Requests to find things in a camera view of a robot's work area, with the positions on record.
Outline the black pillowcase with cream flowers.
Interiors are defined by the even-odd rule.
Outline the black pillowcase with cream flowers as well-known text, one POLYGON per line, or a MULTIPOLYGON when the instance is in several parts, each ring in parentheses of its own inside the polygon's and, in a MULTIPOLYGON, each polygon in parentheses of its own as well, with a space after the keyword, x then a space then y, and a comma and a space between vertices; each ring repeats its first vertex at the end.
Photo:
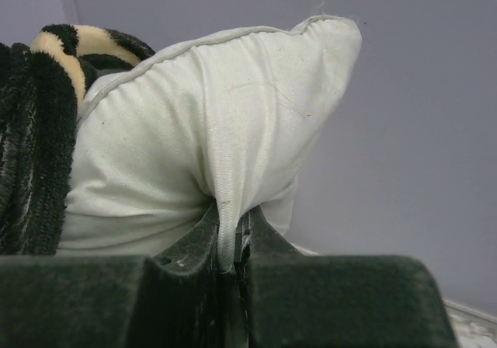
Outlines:
POLYGON ((128 71, 153 53, 128 33, 75 24, 2 45, 2 255, 55 254, 85 94, 100 72, 128 71))

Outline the white pillow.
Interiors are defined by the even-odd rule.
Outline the white pillow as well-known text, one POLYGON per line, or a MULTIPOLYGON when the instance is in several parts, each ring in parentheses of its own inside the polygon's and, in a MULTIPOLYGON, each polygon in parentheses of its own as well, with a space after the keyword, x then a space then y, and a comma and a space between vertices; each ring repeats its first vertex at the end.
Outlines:
POLYGON ((156 256, 218 209, 219 270, 241 216, 290 226, 298 176, 343 97, 351 19, 220 31, 99 78, 78 122, 60 256, 156 256))

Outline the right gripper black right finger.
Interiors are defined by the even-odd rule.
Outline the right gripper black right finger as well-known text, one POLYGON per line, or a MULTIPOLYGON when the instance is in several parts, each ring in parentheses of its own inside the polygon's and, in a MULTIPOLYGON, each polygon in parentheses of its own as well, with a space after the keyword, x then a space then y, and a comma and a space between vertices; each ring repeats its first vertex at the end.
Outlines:
POLYGON ((408 256, 309 256, 254 208, 235 265, 251 347, 455 347, 439 288, 408 256))

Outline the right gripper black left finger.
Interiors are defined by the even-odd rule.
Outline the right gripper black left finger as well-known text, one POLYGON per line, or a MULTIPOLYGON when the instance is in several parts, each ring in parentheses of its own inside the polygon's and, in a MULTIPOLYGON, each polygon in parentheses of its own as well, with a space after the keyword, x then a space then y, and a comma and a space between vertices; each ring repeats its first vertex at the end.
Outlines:
POLYGON ((4 256, 3 347, 219 347, 215 206, 156 257, 4 256))

